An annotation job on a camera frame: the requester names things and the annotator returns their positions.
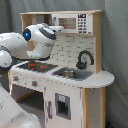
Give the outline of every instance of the backsplash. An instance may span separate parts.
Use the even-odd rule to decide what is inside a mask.
[[[89,51],[94,56],[94,37],[79,35],[57,35],[48,63],[68,67],[76,67],[79,53],[83,50]],[[87,61],[87,69],[94,69],[88,55],[82,55],[82,62]]]

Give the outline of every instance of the wooden toy kitchen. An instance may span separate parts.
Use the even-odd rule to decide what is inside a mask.
[[[114,76],[102,70],[102,11],[28,12],[21,18],[22,29],[40,22],[62,25],[64,32],[56,34],[49,60],[12,67],[12,97],[42,92],[46,128],[105,128],[105,87]],[[27,44],[30,51],[36,46]],[[65,71],[76,74],[60,75]]]

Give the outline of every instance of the microwave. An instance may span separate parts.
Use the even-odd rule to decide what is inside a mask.
[[[63,33],[92,33],[92,15],[52,14],[52,25],[63,26]]]

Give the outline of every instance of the faucet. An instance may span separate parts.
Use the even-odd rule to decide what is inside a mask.
[[[81,51],[80,54],[79,54],[79,56],[78,56],[78,62],[77,62],[77,64],[76,64],[76,67],[78,67],[78,69],[80,69],[80,70],[85,69],[85,68],[86,68],[86,64],[87,64],[86,61],[85,61],[85,63],[82,63],[82,62],[81,62],[81,56],[82,56],[84,53],[87,54],[87,55],[90,57],[91,65],[94,64],[94,59],[93,59],[92,54],[91,54],[89,51],[87,51],[87,50]]]

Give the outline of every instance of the gray wall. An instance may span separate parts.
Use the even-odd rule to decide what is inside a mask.
[[[15,31],[21,32],[20,12],[104,10],[103,70],[116,77],[107,87],[107,121],[128,128],[128,0],[11,0]]]
[[[9,0],[0,0],[0,33],[11,32],[13,30],[11,19],[11,6]],[[0,78],[3,87],[9,91],[8,76]]]

